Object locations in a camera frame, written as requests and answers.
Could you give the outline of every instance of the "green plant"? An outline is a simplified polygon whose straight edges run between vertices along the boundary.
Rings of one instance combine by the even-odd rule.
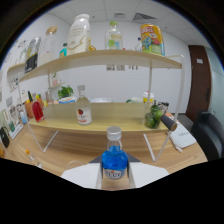
[[[70,97],[74,93],[70,85],[68,85],[68,87],[61,86],[61,88],[61,90],[58,90],[59,99],[62,99],[64,97]]]

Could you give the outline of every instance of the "white bottle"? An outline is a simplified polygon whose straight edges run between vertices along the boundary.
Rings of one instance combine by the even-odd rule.
[[[89,32],[89,15],[76,16],[68,34],[67,55],[89,50]]]
[[[123,50],[122,33],[117,29],[116,21],[110,21],[110,29],[105,34],[105,49]]]
[[[141,37],[138,38],[138,44],[135,46],[136,51],[142,51],[142,41]]]
[[[40,161],[37,159],[36,156],[31,154],[29,150],[26,150],[25,152],[26,152],[27,156],[29,157],[31,165],[42,168],[42,164],[40,163]]]
[[[77,120],[80,125],[88,125],[92,123],[91,103],[84,96],[85,86],[78,86],[79,98],[75,101]]]

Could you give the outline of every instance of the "black chair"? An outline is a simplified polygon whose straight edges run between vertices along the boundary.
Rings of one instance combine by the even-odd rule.
[[[191,129],[208,161],[224,158],[224,127],[209,111],[200,111]]]

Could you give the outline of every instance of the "wooden shelf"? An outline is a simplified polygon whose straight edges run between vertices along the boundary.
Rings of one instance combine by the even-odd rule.
[[[50,61],[25,74],[20,79],[20,82],[67,69],[107,64],[131,64],[152,68],[182,68],[181,63],[157,54],[128,50],[96,50],[68,55]]]
[[[122,132],[168,131],[162,122],[158,129],[143,126],[143,103],[93,103],[91,109],[93,122],[86,126],[81,126],[77,122],[75,103],[51,105],[44,110],[45,120],[36,122],[33,118],[29,123],[32,126],[76,133],[105,133],[112,125],[119,126]]]
[[[16,64],[16,65],[9,67],[7,74],[9,74],[10,72],[12,72],[16,69],[19,69],[19,68],[25,69],[25,63]]]
[[[64,82],[61,82],[61,83],[57,84],[56,86],[51,86],[51,87],[48,87],[48,88],[49,88],[49,89],[53,89],[53,88],[58,87],[58,86],[60,86],[60,85],[62,85],[62,84],[64,84]]]

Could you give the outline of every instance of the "jar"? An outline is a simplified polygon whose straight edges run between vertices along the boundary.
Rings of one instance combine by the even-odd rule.
[[[89,51],[89,32],[89,15],[76,16],[68,34],[67,55]]]
[[[38,66],[55,59],[57,26],[51,26],[46,31],[46,36],[41,42]]]

